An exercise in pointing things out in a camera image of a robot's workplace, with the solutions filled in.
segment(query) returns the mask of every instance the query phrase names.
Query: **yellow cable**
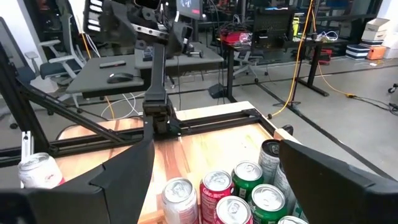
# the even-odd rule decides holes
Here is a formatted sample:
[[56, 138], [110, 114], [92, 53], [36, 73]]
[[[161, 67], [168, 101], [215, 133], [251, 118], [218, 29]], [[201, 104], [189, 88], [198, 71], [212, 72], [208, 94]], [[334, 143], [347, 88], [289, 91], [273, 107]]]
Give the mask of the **yellow cable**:
[[[316, 26], [316, 24], [315, 24], [315, 15], [314, 15], [313, 10], [312, 10], [312, 13], [311, 13], [311, 14], [312, 14], [313, 30], [316, 32], [316, 31], [317, 31], [317, 26]], [[322, 69], [321, 69], [321, 65], [319, 64], [319, 62], [318, 62], [318, 68], [319, 68], [319, 73], [321, 74], [321, 77], [323, 78], [323, 81], [325, 81], [325, 83], [326, 83], [332, 90], [334, 90], [334, 91], [336, 91], [336, 92], [338, 92], [338, 93], [344, 94], [346, 97], [355, 96], [355, 94], [346, 93], [346, 92], [337, 90], [335, 87], [331, 86], [331, 85], [328, 83], [328, 81], [326, 81], [325, 77], [323, 76]]]
[[301, 36], [300, 43], [299, 43], [299, 45], [298, 45], [297, 58], [296, 58], [296, 65], [295, 65], [295, 68], [294, 68], [292, 84], [291, 84], [291, 86], [290, 86], [289, 97], [287, 98], [285, 105], [284, 105], [278, 112], [273, 113], [273, 114], [271, 115], [270, 118], [272, 118], [273, 116], [278, 115], [280, 112], [282, 112], [282, 111], [286, 108], [287, 104], [289, 103], [290, 97], [292, 97], [293, 87], [294, 87], [294, 83], [295, 83], [295, 77], [296, 77], [297, 68], [298, 68], [298, 65], [299, 65], [299, 58], [300, 58], [301, 45], [302, 45], [302, 43], [303, 43], [304, 38], [307, 38], [307, 37], [305, 36], [305, 32], [307, 31], [308, 19], [310, 18], [310, 14], [311, 14], [312, 2], [313, 2], [313, 0], [311, 0], [310, 6], [308, 7], [307, 18], [305, 19], [305, 25], [304, 25], [303, 34], [302, 34], [302, 36]]
[[[81, 33], [81, 37], [83, 38], [83, 43], [84, 43], [86, 51], [88, 53], [88, 58], [91, 59], [91, 54], [90, 54], [90, 51], [88, 50], [84, 33]], [[114, 119], [114, 113], [113, 113], [112, 104], [111, 104], [111, 102], [109, 102], [109, 99], [108, 99], [107, 96], [105, 96], [105, 99], [106, 99], [106, 102], [108, 102], [109, 108], [111, 109], [112, 119]]]

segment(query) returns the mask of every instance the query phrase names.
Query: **can lid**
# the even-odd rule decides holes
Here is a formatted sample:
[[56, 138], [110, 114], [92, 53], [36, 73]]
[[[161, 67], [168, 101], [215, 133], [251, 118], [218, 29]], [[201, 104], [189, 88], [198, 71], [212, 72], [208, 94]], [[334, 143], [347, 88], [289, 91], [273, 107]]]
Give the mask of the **can lid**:
[[300, 218], [288, 215], [281, 218], [278, 224], [308, 224], [308, 223]]
[[262, 169], [255, 162], [242, 161], [234, 169], [235, 174], [243, 180], [254, 181], [262, 177]]
[[232, 178], [229, 173], [217, 170], [206, 174], [203, 184], [209, 190], [222, 191], [231, 186]]
[[237, 196], [223, 197], [217, 203], [216, 212], [223, 223], [245, 224], [251, 217], [249, 205]]
[[261, 144], [261, 149], [268, 155], [279, 157], [279, 146], [279, 140], [268, 139]]
[[45, 152], [39, 152], [35, 153], [32, 155], [27, 156], [24, 160], [20, 161], [18, 163], [18, 169], [19, 170], [32, 170], [35, 169], [45, 161], [47, 161], [50, 158], [50, 155], [48, 155]]
[[285, 196], [271, 184], [260, 184], [251, 193], [253, 202], [268, 212], [279, 211], [285, 205]]
[[163, 195], [169, 202], [183, 202], [191, 196], [193, 187], [188, 179], [178, 177], [169, 180], [163, 189]]

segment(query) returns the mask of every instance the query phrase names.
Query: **silver soda can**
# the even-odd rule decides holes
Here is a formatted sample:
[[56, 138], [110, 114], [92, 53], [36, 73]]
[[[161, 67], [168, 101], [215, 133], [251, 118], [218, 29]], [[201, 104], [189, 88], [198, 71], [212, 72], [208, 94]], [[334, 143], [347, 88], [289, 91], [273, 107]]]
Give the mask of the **silver soda can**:
[[308, 223], [300, 218], [288, 215], [281, 218], [278, 224], [308, 224]]
[[272, 184], [276, 168], [279, 164], [279, 144], [275, 139], [265, 140], [261, 144], [261, 151], [258, 164], [262, 169], [262, 176], [265, 184]]
[[169, 180], [163, 189], [162, 200], [167, 223], [199, 224], [197, 192], [188, 179]]
[[45, 152], [29, 155], [20, 161], [18, 176], [25, 188], [52, 189], [65, 182], [57, 162]]
[[300, 218], [300, 219], [302, 219], [302, 220], [304, 220], [306, 222], [308, 222], [308, 219], [306, 218], [306, 216], [305, 216], [305, 214], [303, 212], [303, 209], [301, 208], [300, 204], [297, 201], [296, 201], [296, 204], [294, 206], [292, 215], [295, 216], [295, 217], [298, 217], [298, 218]]
[[289, 182], [287, 181], [281, 163], [278, 165], [276, 169], [274, 186], [277, 187], [285, 195], [287, 213], [291, 214], [293, 212], [293, 208], [297, 200], [296, 196], [293, 193], [292, 188], [289, 185]]

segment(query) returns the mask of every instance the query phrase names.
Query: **red soda can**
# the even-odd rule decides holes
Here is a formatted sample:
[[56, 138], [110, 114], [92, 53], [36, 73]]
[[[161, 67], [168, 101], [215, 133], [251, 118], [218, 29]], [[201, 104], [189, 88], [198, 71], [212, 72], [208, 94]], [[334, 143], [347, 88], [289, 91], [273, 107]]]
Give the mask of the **red soda can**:
[[199, 189], [202, 224], [213, 223], [217, 203], [233, 193], [232, 178], [223, 170], [213, 171], [201, 180]]
[[35, 153], [20, 161], [18, 176], [25, 188], [52, 189], [65, 182], [57, 162], [45, 152]]
[[214, 213], [214, 224], [253, 224], [250, 206], [237, 196], [222, 198]]

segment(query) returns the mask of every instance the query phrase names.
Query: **coca-cola can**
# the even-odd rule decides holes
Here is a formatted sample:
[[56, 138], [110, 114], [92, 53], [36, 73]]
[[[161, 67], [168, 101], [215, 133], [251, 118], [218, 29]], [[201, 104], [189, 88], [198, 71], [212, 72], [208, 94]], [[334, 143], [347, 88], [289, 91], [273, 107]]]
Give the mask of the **coca-cola can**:
[[213, 171], [201, 180], [199, 188], [202, 224], [213, 223], [217, 203], [233, 193], [232, 178], [223, 170]]
[[237, 196], [227, 196], [217, 203], [214, 224], [253, 224], [247, 202]]
[[182, 177], [169, 180], [162, 192], [163, 211], [167, 223], [199, 224], [197, 191]]
[[65, 182], [55, 159], [45, 152], [27, 156], [18, 164], [18, 176], [25, 188], [52, 189]]

